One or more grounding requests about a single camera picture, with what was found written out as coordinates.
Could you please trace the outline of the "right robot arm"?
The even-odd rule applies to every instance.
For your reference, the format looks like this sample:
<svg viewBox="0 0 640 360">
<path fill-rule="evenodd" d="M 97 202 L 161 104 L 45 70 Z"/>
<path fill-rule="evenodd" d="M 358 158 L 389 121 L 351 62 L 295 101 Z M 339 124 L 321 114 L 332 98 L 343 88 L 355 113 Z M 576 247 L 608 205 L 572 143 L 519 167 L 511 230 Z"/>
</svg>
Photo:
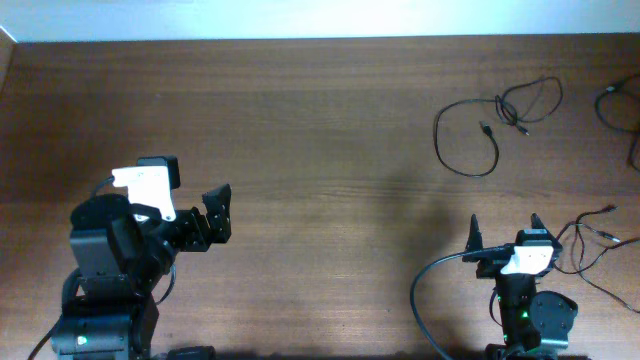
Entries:
<svg viewBox="0 0 640 360">
<path fill-rule="evenodd" d="M 478 279 L 495 281 L 491 299 L 498 302 L 503 333 L 502 344 L 486 346 L 486 359 L 556 359 L 568 347 L 577 303 L 537 289 L 537 281 L 552 270 L 562 250 L 536 214 L 514 242 L 492 249 L 483 246 L 477 217 L 471 217 L 463 260 L 477 265 Z"/>
</svg>

